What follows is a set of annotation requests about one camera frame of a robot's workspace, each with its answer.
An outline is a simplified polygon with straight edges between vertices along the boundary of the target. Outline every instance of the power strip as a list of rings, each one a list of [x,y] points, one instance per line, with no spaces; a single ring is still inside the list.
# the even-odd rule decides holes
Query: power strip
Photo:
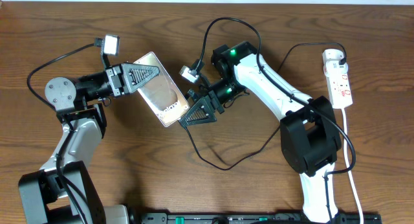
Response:
[[[326,76],[332,107],[341,109],[350,106],[353,101],[347,74],[348,64],[339,64],[343,52],[338,49],[327,49],[322,53],[322,58],[323,73]]]

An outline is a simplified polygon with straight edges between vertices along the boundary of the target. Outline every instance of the wood surface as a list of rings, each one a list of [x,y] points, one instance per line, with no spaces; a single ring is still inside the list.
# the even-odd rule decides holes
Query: wood surface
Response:
[[[24,223],[17,189],[35,172],[61,138],[55,114],[26,86],[37,66],[92,43],[106,33],[121,37],[113,63],[133,62],[155,52],[180,90],[193,87],[178,74],[198,58],[208,24],[239,17],[263,38],[263,55],[273,68],[291,46],[337,41],[348,53],[354,104],[347,108],[355,145],[353,170],[365,212],[384,223],[414,223],[414,8],[351,5],[190,5],[142,3],[3,3],[0,9],[0,223]],[[246,27],[222,21],[208,36],[212,50],[243,40],[257,43]],[[280,75],[313,97],[327,96],[321,53],[327,47],[295,49]],[[44,68],[32,80],[43,95],[57,76],[79,77],[103,69],[98,49],[87,49]],[[89,173],[104,205],[128,203],[170,212],[275,212],[301,209],[300,179],[284,160],[279,133],[263,153],[229,172],[198,159],[186,132],[164,128],[140,95],[113,100],[108,126]],[[205,158],[225,166],[256,151],[278,126],[254,96],[240,98],[218,121],[190,128]],[[342,117],[336,111],[336,119]],[[336,168],[344,168],[338,152]],[[334,176],[336,205],[356,212],[347,175]]]

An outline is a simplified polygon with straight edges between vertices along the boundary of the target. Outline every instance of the white cord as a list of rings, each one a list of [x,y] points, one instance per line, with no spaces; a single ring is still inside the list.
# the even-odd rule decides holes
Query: white cord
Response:
[[[342,118],[343,118],[343,131],[345,132],[345,134],[348,134],[347,116],[345,114],[345,109],[341,108],[341,111],[342,111]],[[349,161],[348,161],[348,149],[347,149],[347,141],[346,140],[343,140],[343,157],[345,159],[345,165],[348,168],[349,167]],[[362,213],[362,207],[361,207],[360,199],[358,198],[358,194],[356,193],[354,178],[352,177],[351,171],[348,172],[348,176],[349,176],[349,182],[351,183],[352,192],[354,193],[355,203],[356,203],[356,206],[358,207],[358,213],[360,215],[360,224],[364,224],[364,214]]]

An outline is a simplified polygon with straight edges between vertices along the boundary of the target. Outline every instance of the white power strip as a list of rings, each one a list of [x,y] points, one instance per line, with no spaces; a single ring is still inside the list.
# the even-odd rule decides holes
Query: white power strip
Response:
[[[329,100],[335,109],[350,106],[352,102],[351,87],[348,80],[348,64],[339,64],[343,52],[337,49],[327,49],[322,54],[323,72],[328,83]]]
[[[340,65],[339,62],[343,58],[343,52],[337,49],[327,49],[322,53],[323,58],[323,73],[326,76],[326,82],[328,84],[329,100],[332,107],[342,110],[343,117],[343,130],[347,134],[347,118],[345,115],[345,107],[350,106],[352,102],[351,87],[348,80],[348,64]],[[343,140],[343,157],[345,159],[345,165],[349,167],[347,142]],[[360,215],[360,224],[364,224],[364,214],[362,213],[361,203],[356,193],[354,178],[351,171],[348,172],[349,182],[355,197],[355,203],[358,207],[358,213]]]

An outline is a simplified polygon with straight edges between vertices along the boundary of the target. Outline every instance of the tabletop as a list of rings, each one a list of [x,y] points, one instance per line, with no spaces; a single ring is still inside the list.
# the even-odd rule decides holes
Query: tabletop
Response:
[[[0,223],[24,223],[17,188],[23,174],[39,170],[61,138],[55,114],[28,90],[37,66],[105,34],[120,36],[112,63],[133,62],[154,52],[179,89],[195,88],[179,75],[201,52],[208,24],[217,17],[249,22],[263,39],[262,55],[274,69],[297,43],[335,41],[348,54],[354,104],[347,108],[356,149],[354,180],[364,212],[384,223],[414,221],[414,8],[357,5],[213,5],[163,3],[3,3],[0,9]],[[212,50],[256,35],[238,23],[214,25],[203,72],[219,79]],[[280,75],[300,91],[327,96],[321,53],[299,47]],[[32,78],[43,95],[57,76],[77,78],[101,71],[96,48],[42,69]],[[340,111],[336,119],[342,125]],[[105,206],[127,203],[170,212],[276,212],[300,210],[299,175],[280,150],[279,133],[265,151],[222,172],[203,163],[178,123],[165,128],[139,95],[105,109],[107,129],[88,169]],[[279,125],[256,97],[242,97],[212,124],[192,126],[203,157],[221,166],[258,150]],[[344,168],[338,152],[336,168]],[[356,212],[348,176],[334,176],[335,203]]]

